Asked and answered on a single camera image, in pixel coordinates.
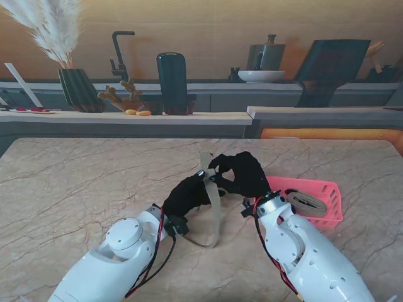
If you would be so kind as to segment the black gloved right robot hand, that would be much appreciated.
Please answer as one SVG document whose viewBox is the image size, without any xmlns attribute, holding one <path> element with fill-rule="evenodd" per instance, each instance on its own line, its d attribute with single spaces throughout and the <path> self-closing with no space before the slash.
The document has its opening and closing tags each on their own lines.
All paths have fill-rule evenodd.
<svg viewBox="0 0 403 302">
<path fill-rule="evenodd" d="M 208 168 L 218 169 L 213 182 L 231 194 L 240 194 L 246 198 L 259 198 L 271 192 L 264 170 L 250 152 L 236 155 L 220 154 L 214 158 Z"/>
</svg>

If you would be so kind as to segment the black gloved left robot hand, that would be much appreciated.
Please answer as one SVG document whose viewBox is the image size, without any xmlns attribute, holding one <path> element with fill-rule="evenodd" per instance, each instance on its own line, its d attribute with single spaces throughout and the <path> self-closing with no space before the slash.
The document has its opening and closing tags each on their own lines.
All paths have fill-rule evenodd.
<svg viewBox="0 0 403 302">
<path fill-rule="evenodd" d="M 163 202 L 166 216 L 184 217 L 193 208 L 211 204 L 204 184 L 205 171 L 183 179 Z"/>
</svg>

